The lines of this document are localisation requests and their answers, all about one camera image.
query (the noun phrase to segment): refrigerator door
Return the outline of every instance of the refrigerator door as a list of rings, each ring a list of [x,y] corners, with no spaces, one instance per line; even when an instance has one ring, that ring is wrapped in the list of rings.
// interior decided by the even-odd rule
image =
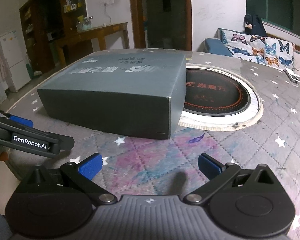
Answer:
[[[9,32],[0,36],[3,56],[7,60],[9,68],[23,60],[20,44],[15,32]]]
[[[9,69],[7,84],[12,92],[17,92],[28,82],[30,76],[23,60]]]

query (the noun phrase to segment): cable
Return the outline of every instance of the cable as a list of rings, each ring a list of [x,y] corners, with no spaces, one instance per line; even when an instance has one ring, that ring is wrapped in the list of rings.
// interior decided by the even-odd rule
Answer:
[[[108,24],[108,25],[110,25],[111,24],[111,17],[107,14],[107,10],[106,10],[107,4],[103,3],[103,6],[105,7],[105,15],[110,19],[110,23]]]

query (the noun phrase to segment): black bag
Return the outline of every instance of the black bag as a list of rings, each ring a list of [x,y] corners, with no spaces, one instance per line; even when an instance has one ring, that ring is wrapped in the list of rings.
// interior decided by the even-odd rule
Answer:
[[[244,17],[244,22],[246,24],[252,25],[252,29],[249,29],[249,28],[245,29],[246,34],[267,37],[267,33],[266,33],[265,28],[263,27],[262,20],[258,15],[246,14]]]

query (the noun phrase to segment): cardboard box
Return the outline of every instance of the cardboard box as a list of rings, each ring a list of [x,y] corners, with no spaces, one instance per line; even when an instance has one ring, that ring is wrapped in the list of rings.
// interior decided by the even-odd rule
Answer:
[[[184,106],[186,57],[160,50],[91,54],[37,91],[53,118],[114,134],[169,139]]]

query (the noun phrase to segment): purple feather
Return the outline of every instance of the purple feather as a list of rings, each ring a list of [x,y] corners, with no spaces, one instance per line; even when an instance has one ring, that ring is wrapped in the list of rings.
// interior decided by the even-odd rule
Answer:
[[[203,137],[204,137],[204,134],[201,135],[200,137],[196,137],[196,138],[193,138],[193,139],[189,140],[188,143],[195,143],[195,142],[198,142],[198,141],[200,141]]]

